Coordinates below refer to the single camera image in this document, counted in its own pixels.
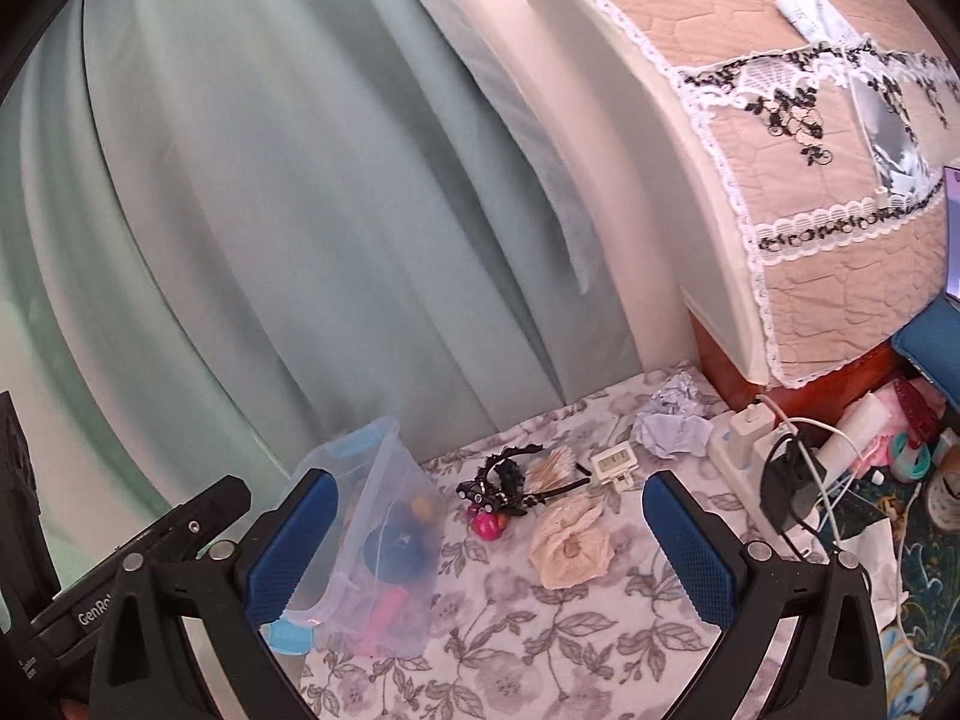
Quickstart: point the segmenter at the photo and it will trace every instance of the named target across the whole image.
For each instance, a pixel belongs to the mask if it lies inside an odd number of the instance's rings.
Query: wooden bed frame
[[[690,322],[700,353],[701,370],[733,410],[745,409],[758,392],[764,392],[789,416],[809,416],[835,425],[843,410],[866,392],[886,384],[896,376],[916,375],[909,362],[896,354],[889,341],[885,341],[858,360],[800,389],[787,389],[785,386],[767,389],[748,382],[740,375],[730,358],[693,314],[690,314]]]

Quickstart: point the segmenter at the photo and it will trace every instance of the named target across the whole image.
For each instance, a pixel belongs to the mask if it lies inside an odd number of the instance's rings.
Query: blue gripper pad
[[[235,578],[254,627],[274,622],[290,603],[337,517],[338,499],[333,477],[312,469],[278,509],[261,514],[240,542]]]
[[[700,618],[726,631],[746,581],[739,539],[723,520],[704,512],[670,471],[646,481],[643,516]]]

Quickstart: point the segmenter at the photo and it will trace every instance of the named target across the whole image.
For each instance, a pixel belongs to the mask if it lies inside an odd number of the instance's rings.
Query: blue cushion
[[[960,311],[944,295],[896,333],[891,344],[960,410]]]

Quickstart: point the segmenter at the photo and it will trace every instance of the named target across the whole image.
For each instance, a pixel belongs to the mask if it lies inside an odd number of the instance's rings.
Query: person's finger
[[[88,720],[90,716],[89,709],[71,699],[61,701],[61,712],[64,714],[64,720]]]

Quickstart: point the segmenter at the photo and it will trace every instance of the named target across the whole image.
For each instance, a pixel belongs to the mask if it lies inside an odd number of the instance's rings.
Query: crumpled paper
[[[634,441],[662,460],[674,458],[679,452],[706,455],[713,426],[704,419],[707,407],[699,402],[698,391],[686,371],[668,380],[637,412]]]
[[[877,630],[882,631],[896,620],[901,603],[909,597],[901,584],[901,575],[896,570],[894,533],[889,519],[881,519],[863,529],[853,538],[838,541],[837,546],[853,552],[860,564],[867,569],[872,583],[870,604],[877,618]]]
[[[548,590],[604,576],[613,559],[610,534],[597,525],[603,497],[580,493],[546,509],[530,542],[530,562]]]

